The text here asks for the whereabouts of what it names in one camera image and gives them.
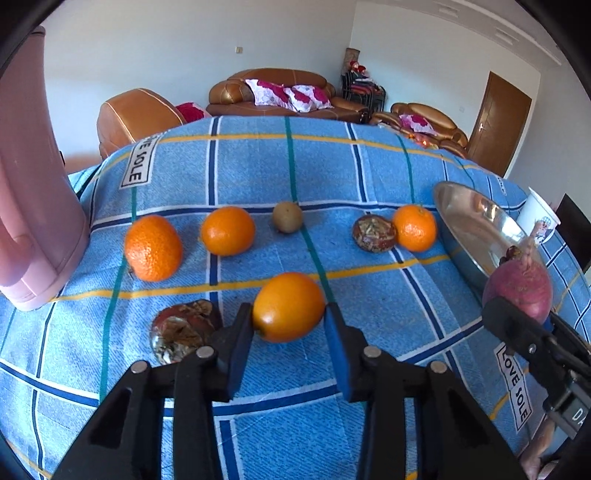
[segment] metal bowl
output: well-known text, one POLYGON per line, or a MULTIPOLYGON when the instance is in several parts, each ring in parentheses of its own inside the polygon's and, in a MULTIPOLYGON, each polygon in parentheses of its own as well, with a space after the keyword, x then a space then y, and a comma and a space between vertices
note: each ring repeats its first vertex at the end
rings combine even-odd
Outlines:
MULTIPOLYGON (((442 181, 435 185, 433 198, 447 253, 468 284, 482 294, 501 257, 526 233, 495 202, 465 185, 442 181)), ((545 267, 537 250, 532 258, 545 267)))

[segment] checkered tablecloth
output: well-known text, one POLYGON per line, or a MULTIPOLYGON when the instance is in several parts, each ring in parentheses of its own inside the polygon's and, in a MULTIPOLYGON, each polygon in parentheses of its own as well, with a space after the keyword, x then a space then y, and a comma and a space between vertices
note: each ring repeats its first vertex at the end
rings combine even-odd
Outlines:
MULTIPOLYGON (((75 189, 86 186, 81 201, 92 234, 59 296, 29 313, 0 303, 0 429, 34 477, 54 472, 131 363, 144 358, 157 364, 148 328, 158 311, 205 297, 228 324, 241 302, 252 302, 284 271, 317 280, 370 343, 402 360, 449 364, 514 451, 528 442, 545 392, 521 361, 532 413, 518 431, 495 356, 499 341, 483 329, 479 303, 442 244, 417 255, 404 248, 370 254, 350 234, 365 212, 388 217, 407 203, 435 212, 431 190, 441 180, 479 190, 516 218, 525 200, 519 187, 385 129, 337 121, 220 117, 178 127, 158 139, 151 181, 121 189, 131 150, 71 177, 75 189), (273 206, 283 200, 296 200, 304 210, 305 227, 294 235, 270 224, 273 206), (220 259, 198 241, 200 223, 220 205, 241 205, 256 223, 254 246, 240 256, 220 259), (122 251, 133 218, 149 213, 170 220, 185 251, 180 271, 158 284, 128 275, 122 251)), ((541 253, 556 308, 588 338, 589 289, 572 254, 558 234, 541 253)), ((168 402, 167 479, 171 408, 168 402)), ((238 397, 216 404, 214 412, 227 479, 355 478, 363 409, 337 391, 321 327, 283 345, 255 337, 238 397)), ((415 464, 409 431, 409 478, 415 464)))

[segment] pink bin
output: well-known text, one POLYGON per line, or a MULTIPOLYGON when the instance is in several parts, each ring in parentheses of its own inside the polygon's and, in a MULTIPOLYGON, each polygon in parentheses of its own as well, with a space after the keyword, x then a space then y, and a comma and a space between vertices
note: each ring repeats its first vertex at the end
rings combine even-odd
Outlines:
POLYGON ((51 127, 44 40, 36 28, 0 78, 0 291, 20 310, 60 291, 89 239, 51 127))

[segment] orange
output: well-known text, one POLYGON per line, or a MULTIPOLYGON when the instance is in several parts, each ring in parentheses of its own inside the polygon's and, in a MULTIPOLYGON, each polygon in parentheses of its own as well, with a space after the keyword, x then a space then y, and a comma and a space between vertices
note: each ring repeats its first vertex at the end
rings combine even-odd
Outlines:
POLYGON ((221 207, 201 225, 201 240, 214 255, 227 257, 248 250, 255 240, 255 222, 240 207, 221 207))
POLYGON ((125 258, 144 281, 170 278, 183 261, 183 244, 170 222, 160 215, 136 220, 125 235, 125 258))
POLYGON ((437 221, 429 210, 420 205, 405 205, 394 212, 398 243, 411 252, 430 249, 437 239, 437 221))
POLYGON ((282 273, 259 291, 252 322, 268 342, 291 342, 318 325, 324 305, 324 295, 314 280, 303 273, 282 273))

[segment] brown leather sofa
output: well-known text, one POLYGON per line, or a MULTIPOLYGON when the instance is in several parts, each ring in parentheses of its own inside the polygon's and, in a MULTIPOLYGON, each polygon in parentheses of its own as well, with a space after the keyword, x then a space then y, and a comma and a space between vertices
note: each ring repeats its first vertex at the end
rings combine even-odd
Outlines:
POLYGON ((172 103, 151 90, 120 93, 100 107, 96 121, 100 156, 104 160, 126 145, 185 123, 172 103))
POLYGON ((410 135, 413 132, 402 126, 400 115, 417 114, 426 118, 437 132, 436 144, 439 148, 450 151, 460 158, 467 158, 468 137, 445 113, 422 103, 395 103, 390 107, 390 113, 374 113, 369 121, 371 125, 386 123, 393 129, 410 135))
POLYGON ((367 107, 337 97, 335 87, 317 73, 305 72, 304 70, 270 68, 244 70, 214 85, 209 92, 209 105, 206 110, 214 116, 306 116, 354 123, 365 121, 368 115, 367 107), (288 87, 315 85, 324 90, 334 108, 315 110, 310 113, 298 113, 278 106, 256 106, 252 90, 244 82, 245 79, 265 80, 288 87))

